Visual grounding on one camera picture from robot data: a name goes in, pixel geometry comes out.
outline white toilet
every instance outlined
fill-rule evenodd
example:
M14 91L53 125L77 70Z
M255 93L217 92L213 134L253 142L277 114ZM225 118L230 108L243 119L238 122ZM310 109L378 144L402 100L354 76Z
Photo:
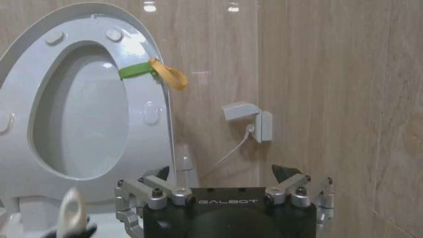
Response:
M162 56L145 26L103 3L57 10L14 42L0 60L0 237L41 237L73 187L97 237L126 237L118 180L170 166L177 181L167 87L150 73L119 77L150 58Z

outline screw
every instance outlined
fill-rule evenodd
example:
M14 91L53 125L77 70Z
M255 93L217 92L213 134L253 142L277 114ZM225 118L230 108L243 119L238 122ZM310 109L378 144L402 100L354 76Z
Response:
M153 192L151 192L151 196L153 196L153 198L159 198L159 197L162 197L162 196L163 196L163 191L162 191L162 189L161 189L161 188L155 188L155 189L153 190Z
M295 190L295 194L297 194L297 195L306 196L306 195L307 195L307 189L306 189L306 187L299 186L299 187L297 188L297 190Z

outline wall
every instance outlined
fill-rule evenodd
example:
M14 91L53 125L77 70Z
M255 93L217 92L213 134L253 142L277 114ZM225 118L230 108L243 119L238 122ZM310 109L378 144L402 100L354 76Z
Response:
M262 0L259 104L271 164L333 175L329 237L423 237L423 2Z
M49 12L77 0L0 0L0 54L26 28ZM157 0L155 12L142 0L106 1L134 14L151 31L165 60L190 78L183 92L171 91L178 143L191 145L199 171L205 171L235 147L246 123L229 124L221 107L237 101L258 103L258 5L229 0ZM203 185L258 185L258 153L254 143L237 151Z

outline toilet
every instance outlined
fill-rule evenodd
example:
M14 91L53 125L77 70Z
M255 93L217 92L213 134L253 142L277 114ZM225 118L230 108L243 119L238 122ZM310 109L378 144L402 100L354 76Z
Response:
M58 9L13 43L0 60L0 237L54 229L73 187L95 237L127 237L118 180L169 166L177 181L167 86L150 73L119 76L150 58L162 60L147 29L105 3Z

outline power cord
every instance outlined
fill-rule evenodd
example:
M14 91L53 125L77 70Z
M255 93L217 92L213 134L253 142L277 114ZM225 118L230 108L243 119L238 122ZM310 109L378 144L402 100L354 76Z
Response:
M254 125L249 124L246 127L246 135L245 138L242 140L242 142L238 144L238 146L226 154L226 156L210 167L210 169L201 175L201 178L203 178L206 175L209 175L215 169L217 167L227 160L227 158L230 158L230 155L238 150L238 148L246 143L250 134L254 133Z

